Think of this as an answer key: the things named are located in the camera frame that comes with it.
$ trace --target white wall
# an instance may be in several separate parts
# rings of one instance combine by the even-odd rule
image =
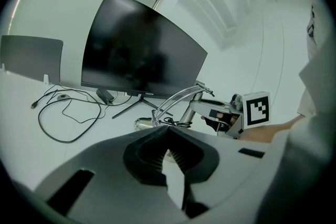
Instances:
[[[195,0],[161,0],[156,10],[183,29],[207,51],[208,56],[197,79],[209,87],[216,87],[218,80],[212,76],[212,71],[221,60],[221,40],[211,35],[210,22],[206,20],[207,16],[202,7]]]
[[[271,121],[284,123],[297,116],[304,91],[298,74],[308,62],[306,27],[311,0],[268,0],[247,16],[222,52],[228,72],[223,76],[221,99],[233,91],[269,91]]]
[[[79,87],[82,57],[88,33],[103,0],[20,0],[10,29],[11,35],[60,39],[64,42],[61,81]],[[137,0],[152,7],[156,0]],[[13,0],[3,18],[12,14]],[[7,33],[8,19],[2,24]]]

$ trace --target monitor stand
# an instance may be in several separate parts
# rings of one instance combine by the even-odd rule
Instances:
[[[141,104],[141,103],[145,103],[145,104],[151,106],[152,108],[157,109],[156,105],[154,105],[154,104],[148,102],[147,100],[145,100],[144,96],[140,96],[140,99],[137,102],[135,102],[134,104],[130,105],[128,108],[124,109],[123,111],[119,112],[118,114],[114,115],[112,117],[112,119],[114,120],[115,118],[121,116],[125,112],[129,111],[130,109],[132,109],[133,107],[135,107],[136,105]]]

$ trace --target human hand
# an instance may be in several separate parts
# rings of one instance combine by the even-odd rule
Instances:
[[[227,113],[218,112],[216,118],[221,119],[221,122],[225,123],[225,124],[222,124],[222,127],[220,128],[220,130],[226,133],[234,125],[238,117],[239,115],[231,115]],[[201,119],[205,120],[206,125],[210,126],[215,131],[218,131],[218,127],[220,125],[219,121],[214,121],[212,119],[208,119],[203,116],[201,117]]]
[[[217,113],[217,118],[221,119],[224,116],[223,113]],[[237,116],[233,115],[230,119],[231,126],[237,121]],[[271,143],[274,135],[281,131],[279,125],[261,126],[246,130],[238,139],[242,141],[252,141],[261,143]]]

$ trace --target cable plug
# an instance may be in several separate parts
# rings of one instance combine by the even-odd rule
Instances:
[[[34,103],[31,104],[31,109],[34,109],[35,107],[37,107],[38,101],[35,101]]]

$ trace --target white desk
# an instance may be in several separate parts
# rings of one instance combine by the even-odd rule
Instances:
[[[152,108],[140,104],[117,119],[111,119],[113,115],[138,100],[133,97],[122,106],[108,108],[106,116],[98,120],[79,140],[71,144],[58,143],[42,132],[37,121],[40,109],[49,98],[44,98],[35,109],[30,108],[31,104],[50,87],[39,81],[0,71],[0,158],[11,177],[30,189],[35,189],[52,170],[85,148],[103,140],[134,132],[133,123],[137,118],[151,116]],[[67,94],[71,97],[84,98],[74,92],[67,92]],[[90,94],[97,97],[94,89]],[[118,97],[116,103],[123,102],[126,98],[128,97]],[[158,99],[149,99],[149,101],[156,105],[162,102]],[[187,105],[187,102],[181,102],[173,107],[170,112],[174,114],[175,120],[182,116]],[[78,124],[63,116],[61,111],[65,106],[66,102],[60,102],[48,107],[42,114],[41,122],[46,131],[54,137],[70,140],[85,130],[92,121]],[[76,101],[73,101],[66,111],[68,115],[80,121],[94,118],[98,112],[96,104]],[[200,116],[194,118],[192,129],[215,135],[213,129],[207,126]],[[267,144],[262,143],[240,143],[242,147],[248,144],[249,148],[261,151],[265,151],[268,147]],[[259,159],[252,158],[249,162],[252,164],[252,169],[258,164]]]

